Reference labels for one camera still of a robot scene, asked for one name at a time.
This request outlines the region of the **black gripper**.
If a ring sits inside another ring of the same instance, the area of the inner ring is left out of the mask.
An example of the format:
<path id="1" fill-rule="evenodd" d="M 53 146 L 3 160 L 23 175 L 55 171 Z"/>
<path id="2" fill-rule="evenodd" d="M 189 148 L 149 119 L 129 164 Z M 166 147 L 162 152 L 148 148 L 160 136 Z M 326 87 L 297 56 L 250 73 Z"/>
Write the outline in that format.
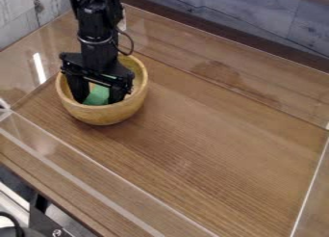
<path id="1" fill-rule="evenodd" d="M 89 96 L 89 82 L 84 77 L 97 77 L 109 75 L 119 78 L 117 83 L 109 88 L 108 103 L 115 104 L 125 99 L 125 96 L 132 91 L 132 81 L 135 73 L 115 60 L 105 68 L 91 68 L 83 62 L 80 53 L 63 52 L 59 54 L 61 59 L 60 71 L 65 75 L 69 90 L 73 98 L 79 103 L 83 103 Z"/>

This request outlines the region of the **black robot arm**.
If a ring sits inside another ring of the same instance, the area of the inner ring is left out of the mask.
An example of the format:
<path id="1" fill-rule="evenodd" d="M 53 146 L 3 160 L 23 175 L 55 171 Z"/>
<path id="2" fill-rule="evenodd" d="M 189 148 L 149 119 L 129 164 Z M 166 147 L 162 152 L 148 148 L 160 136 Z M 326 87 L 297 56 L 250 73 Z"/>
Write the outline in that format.
<path id="1" fill-rule="evenodd" d="M 121 64 L 119 34 L 125 32 L 119 23 L 124 19 L 121 0 L 69 0 L 79 22 L 77 40 L 80 52 L 61 52 L 60 72 L 65 76 L 69 90 L 79 103 L 91 94 L 89 83 L 108 90 L 108 104 L 125 99 L 132 91 L 133 72 Z"/>

